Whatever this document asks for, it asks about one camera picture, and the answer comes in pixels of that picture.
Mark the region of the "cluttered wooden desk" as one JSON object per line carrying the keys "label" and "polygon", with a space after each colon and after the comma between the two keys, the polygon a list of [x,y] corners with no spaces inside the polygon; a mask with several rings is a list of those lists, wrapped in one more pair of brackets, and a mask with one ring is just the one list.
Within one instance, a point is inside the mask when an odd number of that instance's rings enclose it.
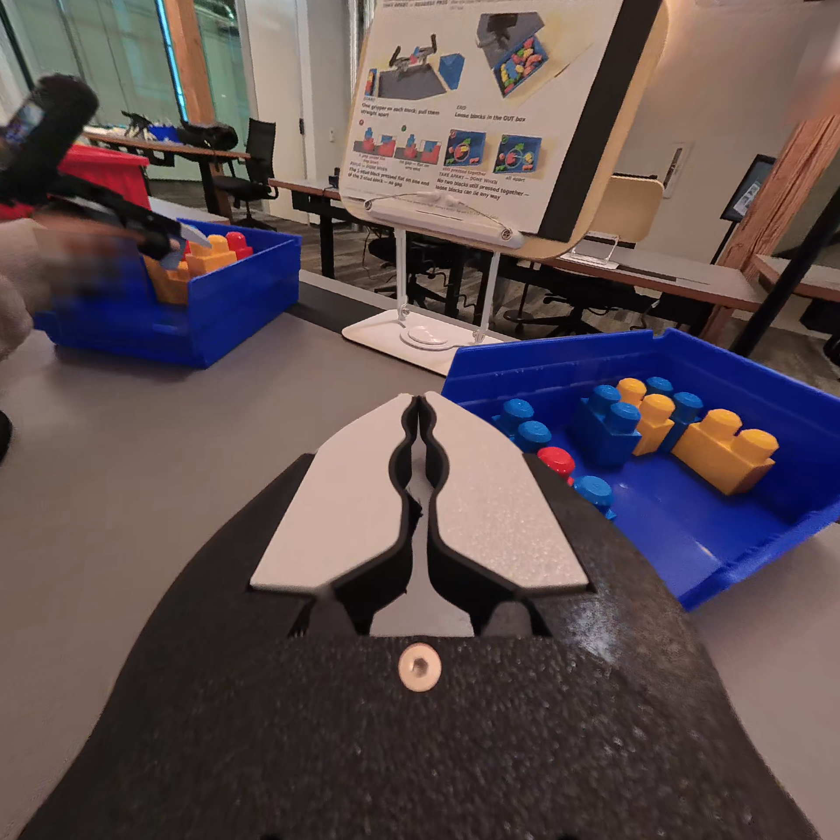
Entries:
{"label": "cluttered wooden desk", "polygon": [[140,156],[146,156],[154,165],[173,166],[175,157],[196,163],[201,175],[206,210],[212,215],[232,220],[228,197],[217,189],[214,177],[229,161],[248,161],[248,153],[239,150],[210,150],[172,141],[141,140],[98,129],[84,130],[81,137],[97,147],[140,153]]}

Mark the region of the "blue plastic bin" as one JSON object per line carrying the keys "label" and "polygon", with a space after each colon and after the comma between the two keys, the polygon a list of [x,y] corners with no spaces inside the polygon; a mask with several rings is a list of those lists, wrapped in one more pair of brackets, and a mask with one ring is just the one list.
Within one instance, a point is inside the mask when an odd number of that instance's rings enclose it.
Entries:
{"label": "blue plastic bin", "polygon": [[[780,444],[757,486],[725,497],[670,454],[595,465],[568,435],[580,400],[603,384],[658,375],[705,409],[738,414]],[[692,609],[750,577],[838,519],[839,401],[834,395],[668,329],[496,343],[459,349],[443,395],[487,421],[509,399],[530,403],[575,476],[604,479],[614,525]]]}
{"label": "blue plastic bin", "polygon": [[190,281],[186,306],[157,301],[137,249],[119,279],[34,315],[57,346],[206,369],[298,301],[301,238],[186,219],[206,236],[242,233],[254,254]]}

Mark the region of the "black bag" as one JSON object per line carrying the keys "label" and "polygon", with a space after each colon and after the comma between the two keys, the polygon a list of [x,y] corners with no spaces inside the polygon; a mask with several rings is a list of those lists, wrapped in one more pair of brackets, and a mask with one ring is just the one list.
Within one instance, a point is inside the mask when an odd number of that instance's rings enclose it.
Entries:
{"label": "black bag", "polygon": [[194,148],[210,151],[232,151],[238,146],[233,126],[223,122],[194,123],[182,121],[175,128],[179,141]]}

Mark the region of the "black framed sign on stand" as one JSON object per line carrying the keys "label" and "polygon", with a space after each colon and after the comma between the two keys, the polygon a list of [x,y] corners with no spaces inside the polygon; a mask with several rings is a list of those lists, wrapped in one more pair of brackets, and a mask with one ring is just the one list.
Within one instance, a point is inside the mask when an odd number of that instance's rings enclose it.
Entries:
{"label": "black framed sign on stand", "polygon": [[766,154],[757,154],[751,162],[720,215],[720,220],[728,222],[729,227],[710,261],[712,265],[717,264],[736,228],[747,215],[760,188],[772,172],[775,162],[776,158]]}

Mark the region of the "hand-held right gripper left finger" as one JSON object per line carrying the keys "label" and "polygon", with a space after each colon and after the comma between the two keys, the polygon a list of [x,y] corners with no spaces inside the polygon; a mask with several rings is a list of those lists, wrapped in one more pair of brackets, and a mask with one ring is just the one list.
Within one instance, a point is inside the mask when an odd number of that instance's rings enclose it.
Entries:
{"label": "hand-held right gripper left finger", "polygon": [[249,586],[338,602],[356,633],[406,593],[421,506],[407,492],[420,400],[399,394],[309,459]]}

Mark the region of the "person's left hand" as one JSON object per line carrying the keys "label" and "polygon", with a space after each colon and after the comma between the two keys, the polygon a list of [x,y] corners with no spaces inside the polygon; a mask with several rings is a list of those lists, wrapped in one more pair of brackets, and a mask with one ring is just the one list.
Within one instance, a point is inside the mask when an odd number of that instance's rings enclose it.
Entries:
{"label": "person's left hand", "polygon": [[85,297],[120,287],[123,263],[139,254],[142,237],[122,227],[57,214],[42,214],[35,225],[39,275],[52,297]]}

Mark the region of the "plain wooden board on stand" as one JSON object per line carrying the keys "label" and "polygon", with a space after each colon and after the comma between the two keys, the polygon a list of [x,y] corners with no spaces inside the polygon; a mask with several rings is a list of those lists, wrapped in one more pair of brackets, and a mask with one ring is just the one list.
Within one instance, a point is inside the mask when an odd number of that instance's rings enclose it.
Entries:
{"label": "plain wooden board on stand", "polygon": [[648,236],[664,190],[655,175],[613,174],[586,234],[561,258],[586,266],[618,268],[618,249],[635,247]]}

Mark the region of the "red plastic bin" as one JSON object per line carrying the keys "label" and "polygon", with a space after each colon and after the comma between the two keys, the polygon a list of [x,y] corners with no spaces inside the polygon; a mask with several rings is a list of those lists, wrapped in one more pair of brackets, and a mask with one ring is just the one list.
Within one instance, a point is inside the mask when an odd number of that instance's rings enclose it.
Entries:
{"label": "red plastic bin", "polygon": [[145,176],[149,160],[136,154],[73,144],[58,171],[104,186],[125,200],[150,209]]}

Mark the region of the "person's left forearm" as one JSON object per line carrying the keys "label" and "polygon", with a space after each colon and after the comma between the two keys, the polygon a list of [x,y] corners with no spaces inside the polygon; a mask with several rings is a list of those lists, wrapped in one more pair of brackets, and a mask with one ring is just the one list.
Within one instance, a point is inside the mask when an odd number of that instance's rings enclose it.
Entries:
{"label": "person's left forearm", "polygon": [[34,312],[49,302],[44,265],[30,218],[1,224],[1,361],[34,330]]}

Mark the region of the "rough wooden post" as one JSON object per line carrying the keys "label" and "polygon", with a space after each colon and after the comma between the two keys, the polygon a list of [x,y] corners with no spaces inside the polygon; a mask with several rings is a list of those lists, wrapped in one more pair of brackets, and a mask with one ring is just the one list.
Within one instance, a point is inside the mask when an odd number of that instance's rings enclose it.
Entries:
{"label": "rough wooden post", "polygon": [[771,253],[838,154],[839,116],[807,119],[789,136],[772,172],[721,254],[745,277],[754,255]]}

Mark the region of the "black office chair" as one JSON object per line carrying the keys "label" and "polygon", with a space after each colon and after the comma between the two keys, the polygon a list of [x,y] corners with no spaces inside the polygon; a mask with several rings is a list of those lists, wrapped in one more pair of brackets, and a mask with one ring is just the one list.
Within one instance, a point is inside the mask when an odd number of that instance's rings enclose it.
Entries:
{"label": "black office chair", "polygon": [[[588,311],[602,316],[630,311],[644,317],[661,302],[660,297],[642,294],[632,285],[562,271],[557,276],[535,276],[523,285],[525,289],[518,308],[505,311],[503,318],[514,324],[517,335],[523,335],[530,327],[551,327],[545,335],[548,339],[600,334],[601,330],[584,321],[584,313]],[[541,291],[544,304],[559,302],[568,306],[570,312],[557,317],[537,317],[525,312],[524,304],[531,287]]]}
{"label": "black office chair", "polygon": [[247,178],[236,177],[234,174],[216,175],[213,178],[214,187],[232,197],[236,208],[239,208],[242,203],[245,205],[246,216],[241,222],[242,227],[275,230],[269,224],[255,219],[250,206],[252,203],[278,198],[279,191],[271,184],[274,179],[273,157],[276,136],[275,122],[250,119],[245,145],[245,152],[248,154],[248,159],[245,161]]}
{"label": "black office chair", "polygon": [[[376,237],[366,245],[366,251],[389,266],[396,266],[396,237],[393,231],[375,228]],[[423,287],[420,277],[429,280],[443,279],[448,282],[448,273],[452,269],[462,269],[464,252],[461,246],[449,242],[422,236],[406,235],[406,289],[408,301],[419,307],[425,307],[427,301],[445,303],[446,295]]]}

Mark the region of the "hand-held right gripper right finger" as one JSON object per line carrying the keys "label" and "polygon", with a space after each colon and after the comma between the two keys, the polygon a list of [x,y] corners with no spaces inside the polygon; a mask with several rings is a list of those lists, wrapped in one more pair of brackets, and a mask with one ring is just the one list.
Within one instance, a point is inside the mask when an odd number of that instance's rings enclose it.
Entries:
{"label": "hand-held right gripper right finger", "polygon": [[526,455],[441,394],[420,400],[432,487],[427,572],[436,593],[481,635],[503,603],[586,592],[590,580]]}

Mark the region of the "wooden sign board with paper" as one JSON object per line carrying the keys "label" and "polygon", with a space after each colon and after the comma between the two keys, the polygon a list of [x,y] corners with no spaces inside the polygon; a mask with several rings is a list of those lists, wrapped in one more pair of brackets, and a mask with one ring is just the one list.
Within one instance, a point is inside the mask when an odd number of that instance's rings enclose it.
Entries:
{"label": "wooden sign board with paper", "polygon": [[379,2],[343,205],[371,224],[561,255],[594,228],[668,22],[659,1]]}

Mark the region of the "wooden pillar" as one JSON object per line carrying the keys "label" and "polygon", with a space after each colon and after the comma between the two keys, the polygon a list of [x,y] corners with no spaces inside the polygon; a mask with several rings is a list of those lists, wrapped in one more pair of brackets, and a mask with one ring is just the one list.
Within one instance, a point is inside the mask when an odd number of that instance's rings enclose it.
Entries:
{"label": "wooden pillar", "polygon": [[203,39],[194,1],[164,1],[175,66],[188,121],[211,123],[216,119],[207,75]]}

